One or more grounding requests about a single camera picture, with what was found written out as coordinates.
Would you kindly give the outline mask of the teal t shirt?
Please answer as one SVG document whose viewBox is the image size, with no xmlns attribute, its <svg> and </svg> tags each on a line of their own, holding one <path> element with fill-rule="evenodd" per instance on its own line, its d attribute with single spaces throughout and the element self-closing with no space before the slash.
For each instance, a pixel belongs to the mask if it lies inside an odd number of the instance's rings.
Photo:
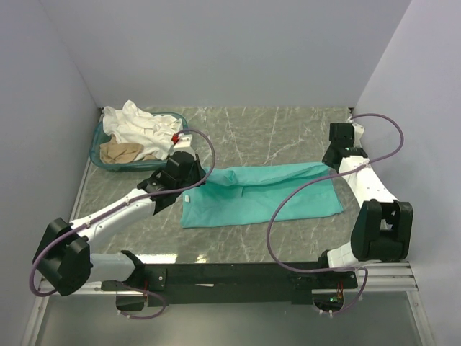
<svg viewBox="0 0 461 346">
<path fill-rule="evenodd" d="M 320 162 L 214 169 L 205 184 L 183 193 L 180 225 L 190 229 L 267 222 L 296 188 L 328 174 L 329 168 Z M 343 211 L 327 179 L 299 191 L 276 219 L 325 218 Z"/>
</svg>

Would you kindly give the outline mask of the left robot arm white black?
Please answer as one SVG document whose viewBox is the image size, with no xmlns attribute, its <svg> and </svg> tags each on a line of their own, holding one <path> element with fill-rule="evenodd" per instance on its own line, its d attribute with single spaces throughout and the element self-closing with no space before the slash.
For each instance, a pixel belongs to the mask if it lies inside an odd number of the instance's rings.
<svg viewBox="0 0 461 346">
<path fill-rule="evenodd" d="M 93 247 L 169 207 L 185 190 L 204 184 L 205 176 L 198 155 L 177 151 L 117 202 L 71 222 L 62 218 L 52 221 L 37 248 L 32 269 L 62 296 L 92 281 L 120 281 L 129 290 L 139 288 L 145 265 L 133 253 L 95 254 Z"/>
</svg>

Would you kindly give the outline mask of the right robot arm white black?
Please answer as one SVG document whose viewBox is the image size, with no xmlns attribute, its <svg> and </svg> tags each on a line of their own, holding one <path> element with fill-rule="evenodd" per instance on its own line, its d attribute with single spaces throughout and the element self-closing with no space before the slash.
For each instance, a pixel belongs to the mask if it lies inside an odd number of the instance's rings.
<svg viewBox="0 0 461 346">
<path fill-rule="evenodd" d="M 409 251 L 413 207 L 397 199 L 381 182 L 361 146 L 364 127 L 332 123 L 322 162 L 341 175 L 359 205 L 350 240 L 319 257 L 316 279 L 326 288 L 341 279 L 340 267 L 366 262 L 398 262 Z"/>
</svg>

